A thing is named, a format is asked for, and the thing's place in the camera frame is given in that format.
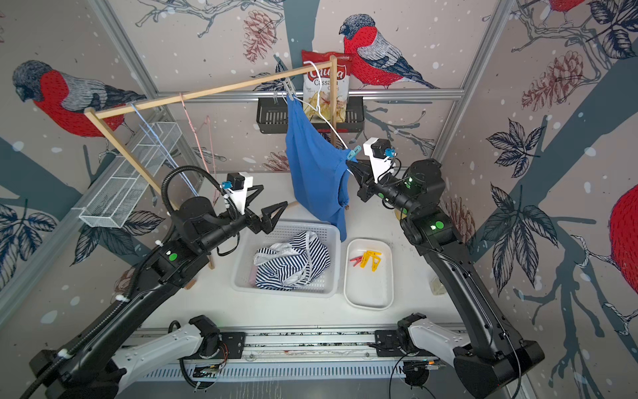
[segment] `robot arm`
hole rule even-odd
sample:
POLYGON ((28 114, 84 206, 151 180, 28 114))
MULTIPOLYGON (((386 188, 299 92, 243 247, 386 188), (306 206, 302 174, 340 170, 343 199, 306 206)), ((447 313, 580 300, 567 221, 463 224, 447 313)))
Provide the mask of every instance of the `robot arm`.
POLYGON ((169 173, 161 194, 173 222, 171 233, 136 267, 125 295, 118 296, 115 303, 62 348, 42 350, 32 358, 29 366, 37 378, 21 399, 29 398, 40 384, 47 387, 49 399, 111 399, 151 368, 196 352, 202 356, 213 355, 219 345, 219 329, 204 316, 191 319, 179 332, 133 351, 120 348, 159 305, 186 286, 209 263, 208 256, 213 249, 239 236, 246 227, 255 233, 272 232, 288 203, 262 209, 260 218, 247 206, 263 186, 252 189, 256 192, 243 196, 245 207, 240 212, 232 197, 205 170, 185 166, 169 173), (221 192, 228 210, 217 215, 210 200, 204 197, 190 198, 180 209, 172 209, 168 184, 185 170, 202 173, 221 192))
MULTIPOLYGON (((375 144, 383 147, 386 141, 377 139, 375 144)), ((360 186, 357 195, 364 202, 378 196, 387 207, 404 215, 400 224, 406 238, 447 289, 470 341, 417 314, 399 322, 399 336, 410 337, 402 349, 410 353, 411 347, 416 347, 440 356, 477 398, 484 398, 541 362, 545 358, 542 349, 537 342, 524 340, 501 313, 476 274, 459 232, 438 207, 445 189, 440 163, 416 161, 398 179, 391 173, 376 176, 373 162, 346 161, 360 186)))

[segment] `white tray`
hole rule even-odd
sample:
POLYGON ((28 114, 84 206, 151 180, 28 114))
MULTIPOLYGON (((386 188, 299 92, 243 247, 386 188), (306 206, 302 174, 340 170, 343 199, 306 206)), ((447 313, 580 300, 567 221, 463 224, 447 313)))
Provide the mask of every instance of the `white tray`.
POLYGON ((230 279, 230 285, 238 291, 255 292, 259 294, 331 297, 337 292, 339 272, 341 271, 340 237, 339 229, 333 225, 323 223, 287 222, 280 220, 275 226, 275 229, 268 235, 263 232, 255 234, 248 229, 244 229, 241 232, 241 242, 237 249, 240 255, 237 257, 235 269, 230 279), (319 241, 328 247, 330 267, 310 284, 295 288, 292 291, 257 288, 255 286, 257 267, 253 263, 253 257, 257 250, 273 245, 274 243, 285 243, 297 234, 309 230, 315 232, 319 241))
POLYGON ((375 239, 357 238, 348 245, 346 256, 346 276, 343 283, 343 294, 348 303, 356 308, 384 310, 394 301, 394 282, 392 276, 392 250, 388 244, 375 239), (372 260, 366 267, 352 265, 350 259, 363 255, 367 250, 381 252, 381 262, 372 272, 372 260))

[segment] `black wire basket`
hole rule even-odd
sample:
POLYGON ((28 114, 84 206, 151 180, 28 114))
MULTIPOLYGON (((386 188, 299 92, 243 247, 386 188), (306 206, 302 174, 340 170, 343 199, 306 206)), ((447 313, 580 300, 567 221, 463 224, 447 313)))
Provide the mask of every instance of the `black wire basket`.
MULTIPOLYGON (((363 97, 350 97, 346 106, 346 121, 337 123, 339 133, 363 132, 363 97)), ((263 134, 279 134, 288 131, 288 105, 283 99, 260 98, 257 103, 257 125, 263 134)), ((319 133, 330 133, 326 122, 314 123, 319 133)))

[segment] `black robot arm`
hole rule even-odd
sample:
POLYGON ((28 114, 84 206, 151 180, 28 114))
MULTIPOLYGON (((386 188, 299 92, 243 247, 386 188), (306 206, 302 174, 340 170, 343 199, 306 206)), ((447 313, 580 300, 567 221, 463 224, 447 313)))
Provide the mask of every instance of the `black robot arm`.
MULTIPOLYGON (((32 358, 29 366, 36 380, 21 399, 31 396, 40 384, 47 387, 49 399, 114 398, 119 389, 118 382, 126 370, 116 367, 112 356, 143 321, 185 287, 209 263, 208 256, 220 244, 231 237, 239 237, 239 232, 246 227, 255 233, 272 232, 288 203, 281 202, 262 209, 260 218, 248 209, 248 205, 263 186, 253 188, 256 192, 246 199, 242 215, 226 190, 205 170, 185 166, 169 173, 162 184, 161 194, 173 227, 162 245, 154 248, 136 266, 124 295, 118 296, 115 303, 89 327, 59 350, 42 350, 32 358), (174 210, 168 199, 168 184, 186 170, 204 175, 228 201, 228 210, 217 215, 210 200, 205 197, 190 198, 174 210)), ((216 328, 209 320, 206 321, 198 321, 202 335, 208 329, 216 328)))
POLYGON ((364 202, 376 196, 402 214, 406 238, 447 289, 470 337, 471 345, 454 349, 453 364, 468 391, 484 398, 541 362, 542 349, 524 340, 501 313, 477 276, 459 232, 438 207, 445 189, 440 163, 416 161, 401 179, 385 173, 378 183, 368 162, 347 164, 364 202))

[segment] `wooden rod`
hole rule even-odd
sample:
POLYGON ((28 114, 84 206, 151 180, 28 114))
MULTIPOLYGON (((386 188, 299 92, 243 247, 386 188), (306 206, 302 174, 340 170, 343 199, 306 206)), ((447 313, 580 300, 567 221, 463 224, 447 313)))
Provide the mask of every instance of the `wooden rod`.
MULTIPOLYGON (((332 127, 337 128, 337 57, 330 56, 330 123, 332 127)), ((330 142, 333 146, 337 146, 337 136, 330 129, 330 142)))
MULTIPOLYGON (((325 63, 316 64, 318 69, 328 68, 331 65, 332 63, 329 61, 325 63)), ((211 94, 223 93, 229 90, 242 89, 244 87, 252 86, 255 84, 270 82, 271 80, 283 79, 283 78, 287 78, 287 77, 291 77, 295 75, 302 75, 303 73, 307 73, 314 70, 315 68, 312 65, 303 66, 301 68, 295 68, 290 71, 279 72, 279 73, 275 73, 274 75, 268 75, 258 79, 251 79, 245 82, 233 83, 226 86, 215 87, 213 89, 192 91, 190 93, 183 94, 183 98, 184 100, 192 100, 198 97, 210 96, 211 94)), ((135 108, 137 108, 138 110, 149 109, 153 107, 159 107, 160 105, 179 103, 180 101, 181 101, 180 96, 163 97, 163 98, 158 98, 156 100, 146 100, 146 101, 135 103, 135 108)), ((123 105, 122 107, 116 107, 116 108, 111 108, 104 111, 96 112, 95 115, 99 119, 104 119, 111 116, 128 114, 134 111, 135 110, 130 105, 123 105)))
MULTIPOLYGON (((149 182, 151 187, 153 187, 155 189, 155 192, 161 193, 160 185, 155 180, 155 178, 153 178, 153 176, 148 171, 148 169, 146 169, 137 160, 137 158, 135 158, 135 155, 131 154, 131 151, 128 151, 128 148, 126 148, 126 146, 124 144, 122 144, 122 142, 120 140, 118 140, 117 137, 115 137, 113 131, 111 130, 111 128, 108 127, 106 122, 104 122, 102 119, 97 117, 97 115, 95 113, 95 110, 92 107, 86 108, 84 110, 84 115, 86 115, 86 117, 89 118, 89 120, 95 125, 95 127, 97 127, 97 129, 102 134, 104 134, 104 137, 106 137, 107 140, 111 144, 113 144, 113 146, 115 148, 117 148, 117 150, 120 152, 120 154, 122 154, 124 156, 124 158, 127 161, 129 161, 129 163, 131 163, 131 165, 135 168, 135 170, 137 170, 140 173, 140 175, 144 178, 144 180, 149 182)), ((179 209, 179 207, 175 206, 175 204, 172 201, 170 203, 171 203, 171 205, 173 205, 173 209, 179 209)))

